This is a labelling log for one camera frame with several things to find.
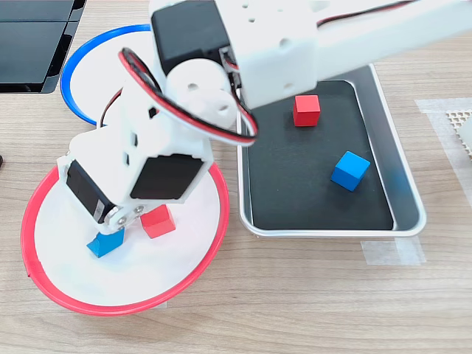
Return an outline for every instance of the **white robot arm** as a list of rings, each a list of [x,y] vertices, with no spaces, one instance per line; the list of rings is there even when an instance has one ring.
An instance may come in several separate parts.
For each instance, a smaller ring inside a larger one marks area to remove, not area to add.
[[[472,28],[468,0],[314,12],[316,2],[150,2],[154,63],[148,68],[123,49],[130,75],[117,93],[120,119],[76,136],[58,160],[60,180],[98,232],[113,234],[144,212],[185,202],[213,163],[210,138],[255,141],[257,123],[237,89],[256,108]],[[248,136],[229,130],[238,112]]]

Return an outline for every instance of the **red and black wire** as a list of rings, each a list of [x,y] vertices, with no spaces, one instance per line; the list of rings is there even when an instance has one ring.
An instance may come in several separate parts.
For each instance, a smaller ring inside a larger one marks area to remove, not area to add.
[[[243,121],[246,123],[250,135],[235,133],[233,131],[213,125],[202,118],[190,113],[186,109],[182,108],[171,99],[164,96],[161,87],[157,83],[154,76],[151,74],[146,64],[138,57],[138,55],[129,48],[123,48],[118,54],[119,59],[126,71],[131,77],[141,86],[141,88],[158,103],[159,109],[166,111],[170,116],[179,119],[182,123],[191,128],[196,128],[199,131],[203,131],[207,135],[214,139],[222,140],[231,144],[249,146],[252,145],[259,132],[259,127],[256,119],[251,114],[250,110],[240,101],[236,94],[236,87],[232,80],[232,76],[229,76],[232,84],[232,93],[237,103],[237,107],[241,113]],[[113,104],[113,102],[121,95],[119,90],[110,100],[105,107],[102,118],[100,119],[99,127],[103,126],[103,120],[105,118],[106,111]]]
[[[223,54],[223,59],[226,62],[226,65],[229,66],[229,68],[235,72],[239,71],[239,67],[237,64],[229,57],[228,52]]]
[[[334,22],[334,21],[338,21],[338,20],[344,20],[346,18],[358,17],[358,16],[361,16],[361,15],[367,15],[369,13],[379,13],[381,11],[395,10],[395,9],[398,9],[400,7],[404,7],[404,6],[409,5],[409,4],[411,4],[413,2],[416,2],[416,1],[419,1],[419,0],[396,1],[396,2],[393,2],[391,4],[385,4],[385,5],[381,5],[381,6],[377,6],[377,7],[371,7],[369,9],[357,11],[357,12],[354,12],[354,13],[345,13],[345,14],[341,14],[341,15],[335,15],[335,16],[332,16],[332,17],[323,18],[322,20],[318,21],[316,24],[318,25],[318,28],[320,28],[321,26],[323,26],[325,24],[329,24],[330,22]]]

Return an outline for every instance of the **wooden table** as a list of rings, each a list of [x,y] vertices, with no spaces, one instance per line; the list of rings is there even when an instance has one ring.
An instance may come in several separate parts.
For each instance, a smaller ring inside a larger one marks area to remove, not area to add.
[[[75,51],[147,21],[147,1],[89,1]],[[38,182],[92,129],[50,95],[0,95],[0,353],[472,353],[472,209],[415,99],[472,97],[472,34],[377,65],[428,211],[422,266],[369,266],[359,240],[258,240],[237,214],[236,153],[215,145],[231,220],[218,256],[166,309],[72,313],[27,277],[21,219]]]

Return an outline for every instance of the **hole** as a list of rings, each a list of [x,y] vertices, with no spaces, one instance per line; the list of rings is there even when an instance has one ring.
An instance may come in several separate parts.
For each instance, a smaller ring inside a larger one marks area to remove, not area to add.
[[[198,89],[198,85],[196,83],[189,83],[189,85],[187,86],[189,91],[194,91],[196,89]]]
[[[138,136],[135,133],[131,134],[131,143],[133,146],[137,147],[138,146]]]
[[[279,43],[280,48],[284,49],[284,48],[287,48],[289,45],[290,45],[290,39],[282,38],[280,40],[280,43]]]
[[[218,113],[219,113],[221,116],[226,116],[227,113],[228,113],[228,108],[229,108],[228,105],[222,105],[222,106],[218,109]]]
[[[157,109],[155,109],[154,107],[150,108],[149,109],[149,119],[152,119],[154,118],[154,116],[157,114]]]

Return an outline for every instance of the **tape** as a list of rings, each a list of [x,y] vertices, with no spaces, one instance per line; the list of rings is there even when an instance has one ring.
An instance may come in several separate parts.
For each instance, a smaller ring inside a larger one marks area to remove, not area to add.
[[[472,109],[472,98],[453,98],[447,100],[416,100],[420,111],[426,114],[433,126],[446,156],[456,173],[457,179],[472,206],[472,162],[457,135],[457,125],[451,124],[451,112]]]
[[[160,309],[165,309],[165,308],[167,308],[167,301],[161,303],[160,305],[154,307],[153,309],[155,309],[155,308],[160,308]]]
[[[369,266],[419,266],[426,262],[418,236],[393,241],[362,241]]]

